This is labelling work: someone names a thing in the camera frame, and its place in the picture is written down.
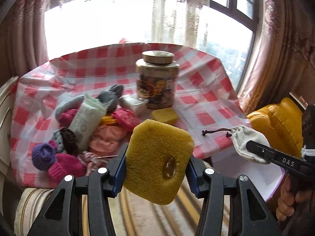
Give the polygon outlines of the right hand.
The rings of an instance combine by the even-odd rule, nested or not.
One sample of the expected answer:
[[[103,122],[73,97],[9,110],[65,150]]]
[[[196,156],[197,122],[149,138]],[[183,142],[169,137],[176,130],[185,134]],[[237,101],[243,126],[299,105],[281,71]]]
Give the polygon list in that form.
[[[295,202],[301,204],[306,201],[311,201],[311,207],[314,207],[314,190],[298,191],[295,194],[292,189],[292,178],[290,175],[287,175],[280,189],[280,197],[276,209],[276,217],[280,222],[284,222],[288,217],[294,214],[295,208],[293,204]]]

